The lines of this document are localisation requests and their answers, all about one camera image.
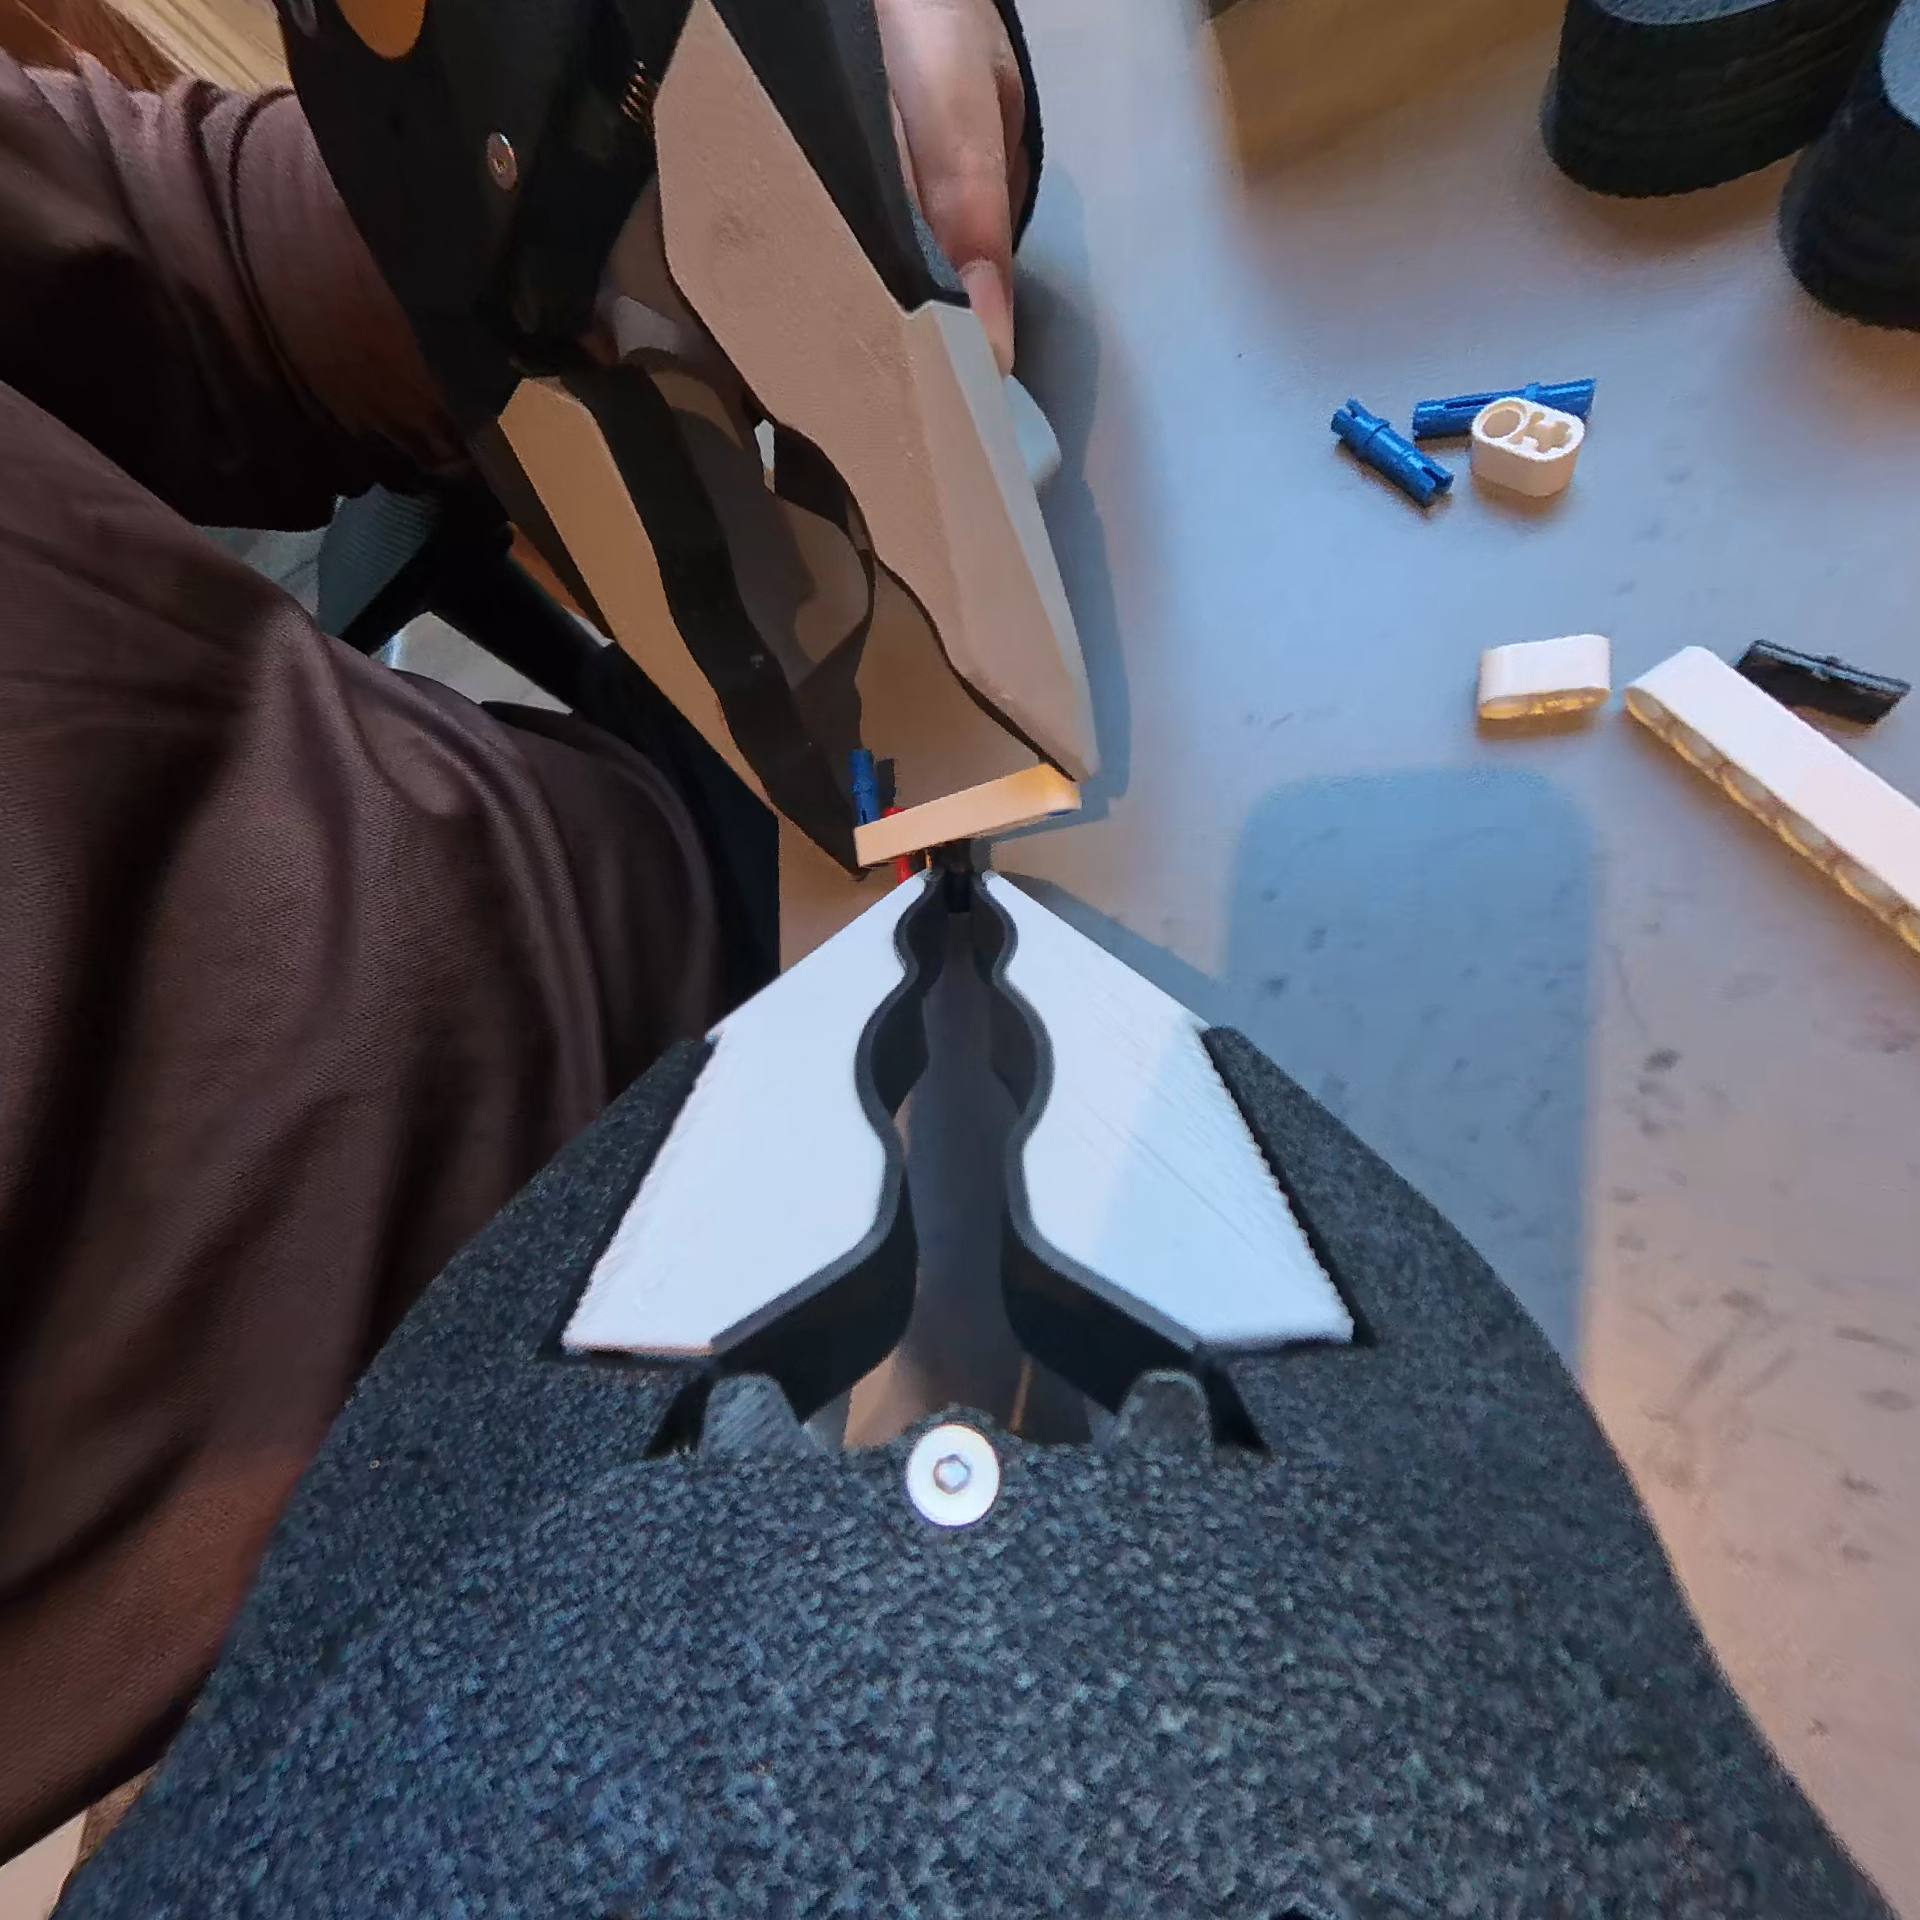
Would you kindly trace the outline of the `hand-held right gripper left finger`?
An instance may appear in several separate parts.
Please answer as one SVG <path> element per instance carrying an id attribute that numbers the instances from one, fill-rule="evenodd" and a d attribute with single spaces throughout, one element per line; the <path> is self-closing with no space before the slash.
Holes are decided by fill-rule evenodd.
<path id="1" fill-rule="evenodd" d="M 919 1243 L 896 1116 L 946 919 L 913 879 L 712 1031 L 564 1353 L 768 1377 L 807 1419 L 898 1345 Z"/>

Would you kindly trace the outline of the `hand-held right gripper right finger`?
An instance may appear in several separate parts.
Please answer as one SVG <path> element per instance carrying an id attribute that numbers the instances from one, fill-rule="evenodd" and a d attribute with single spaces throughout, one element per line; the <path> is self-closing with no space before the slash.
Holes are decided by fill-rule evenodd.
<path id="1" fill-rule="evenodd" d="M 1017 1340 L 1106 1410 L 1226 1361 L 1346 1346 L 1353 1314 L 1313 1248 L 1207 1030 L 1002 876 L 972 890 L 993 1068 L 1016 1102 L 1002 1296 Z"/>

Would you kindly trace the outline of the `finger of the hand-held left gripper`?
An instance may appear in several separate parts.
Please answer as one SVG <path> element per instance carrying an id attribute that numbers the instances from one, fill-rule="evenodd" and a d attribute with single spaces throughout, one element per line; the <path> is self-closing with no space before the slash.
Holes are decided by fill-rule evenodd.
<path id="1" fill-rule="evenodd" d="M 716 6 L 690 8 L 657 151 L 679 292 L 761 407 L 836 470 L 958 679 L 1091 780 L 1086 658 L 974 312 L 900 308 Z"/>
<path id="2" fill-rule="evenodd" d="M 520 528 L 731 770 L 857 870 L 849 758 L 873 584 L 771 490 L 751 422 L 695 376 L 526 377 L 498 418 Z"/>

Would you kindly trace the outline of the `white toy beam with pins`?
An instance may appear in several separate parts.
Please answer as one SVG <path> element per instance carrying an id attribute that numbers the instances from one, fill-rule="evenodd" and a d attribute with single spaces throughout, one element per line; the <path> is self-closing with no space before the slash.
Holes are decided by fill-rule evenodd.
<path id="1" fill-rule="evenodd" d="M 857 825 L 855 864 L 868 872 L 921 850 L 998 842 L 1079 807 L 1079 784 L 1050 763 L 1035 763 Z"/>

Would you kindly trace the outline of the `white toy axle connector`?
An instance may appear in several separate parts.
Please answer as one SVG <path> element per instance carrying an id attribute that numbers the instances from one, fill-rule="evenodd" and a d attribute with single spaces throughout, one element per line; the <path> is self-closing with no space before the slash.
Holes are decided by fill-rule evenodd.
<path id="1" fill-rule="evenodd" d="M 1471 439 L 1479 488 L 1553 499 L 1574 483 L 1587 424 L 1556 406 L 1513 393 L 1479 407 Z"/>

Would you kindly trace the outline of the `person's left forearm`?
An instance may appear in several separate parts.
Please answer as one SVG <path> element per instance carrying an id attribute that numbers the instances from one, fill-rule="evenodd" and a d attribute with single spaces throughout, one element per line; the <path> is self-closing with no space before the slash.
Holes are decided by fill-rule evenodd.
<path id="1" fill-rule="evenodd" d="M 464 439 L 297 96 L 2 63 L 4 531 L 74 499 L 306 531 Z"/>

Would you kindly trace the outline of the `grey desk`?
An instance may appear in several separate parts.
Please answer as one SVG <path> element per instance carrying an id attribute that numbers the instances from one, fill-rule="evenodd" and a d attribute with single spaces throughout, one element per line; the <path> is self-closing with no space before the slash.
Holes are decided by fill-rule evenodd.
<path id="1" fill-rule="evenodd" d="M 1776 640 L 1915 679 L 1915 336 L 1804 295 L 1785 167 L 1598 199 L 1559 6 L 1364 11 L 1251 169 L 1198 6 L 1023 6 L 1023 376 L 1106 783 L 1004 864 L 1249 1033 L 1577 1368 L 1750 1707 L 1915 1915 L 1915 954 L 1619 706 L 1479 655 Z M 1574 483 L 1423 510 L 1338 443 L 1598 382 Z"/>

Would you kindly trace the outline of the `person's left hand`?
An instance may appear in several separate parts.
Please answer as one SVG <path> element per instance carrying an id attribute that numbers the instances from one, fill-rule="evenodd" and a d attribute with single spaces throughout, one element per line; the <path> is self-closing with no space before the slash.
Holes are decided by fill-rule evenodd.
<path id="1" fill-rule="evenodd" d="M 1012 38 L 993 3 L 878 3 L 876 15 L 913 198 L 1010 376 L 1016 222 L 1031 177 Z"/>

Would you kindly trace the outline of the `person's black trousers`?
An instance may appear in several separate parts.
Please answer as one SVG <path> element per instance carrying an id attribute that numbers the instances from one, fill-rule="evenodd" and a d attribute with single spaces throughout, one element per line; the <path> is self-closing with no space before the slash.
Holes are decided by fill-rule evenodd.
<path id="1" fill-rule="evenodd" d="M 619 740 L 683 802 L 707 856 L 722 950 L 728 1010 L 779 974 L 777 816 L 619 647 L 596 652 L 574 710 L 484 703 L 496 720 L 579 750 Z"/>

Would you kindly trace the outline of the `person's brown shirt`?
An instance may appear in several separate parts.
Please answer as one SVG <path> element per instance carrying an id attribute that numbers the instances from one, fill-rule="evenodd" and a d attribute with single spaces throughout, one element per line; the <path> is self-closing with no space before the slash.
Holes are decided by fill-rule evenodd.
<path id="1" fill-rule="evenodd" d="M 371 1355 L 718 1014 L 652 761 L 320 636 L 4 396 L 4 1856 L 167 1744 Z"/>

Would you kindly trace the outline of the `short white toy beam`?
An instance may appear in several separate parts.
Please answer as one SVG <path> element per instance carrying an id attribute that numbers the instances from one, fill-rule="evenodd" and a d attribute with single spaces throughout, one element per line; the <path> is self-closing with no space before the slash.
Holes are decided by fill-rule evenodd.
<path id="1" fill-rule="evenodd" d="M 1603 633 L 1519 640 L 1479 657 L 1476 720 L 1484 728 L 1593 713 L 1614 696 L 1614 644 Z"/>

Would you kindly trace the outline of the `long white toy beam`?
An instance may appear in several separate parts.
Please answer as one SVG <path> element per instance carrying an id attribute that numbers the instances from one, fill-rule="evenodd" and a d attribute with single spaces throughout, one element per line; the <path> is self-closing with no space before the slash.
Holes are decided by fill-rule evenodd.
<path id="1" fill-rule="evenodd" d="M 1919 806 L 1727 660 L 1688 647 L 1624 690 L 1628 713 L 1919 947 Z"/>

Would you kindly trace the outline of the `black rubber toy tire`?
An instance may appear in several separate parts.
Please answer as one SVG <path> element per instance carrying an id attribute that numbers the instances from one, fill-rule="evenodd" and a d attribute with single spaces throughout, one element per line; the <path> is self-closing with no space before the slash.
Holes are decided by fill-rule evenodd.
<path id="1" fill-rule="evenodd" d="M 1919 329 L 1915 17 L 1897 15 L 1831 123 L 1794 166 L 1784 256 L 1811 300 L 1884 329 Z"/>
<path id="2" fill-rule="evenodd" d="M 1723 185 L 1798 153 L 1841 108 L 1890 3 L 1568 3 L 1544 144 L 1616 199 Z"/>

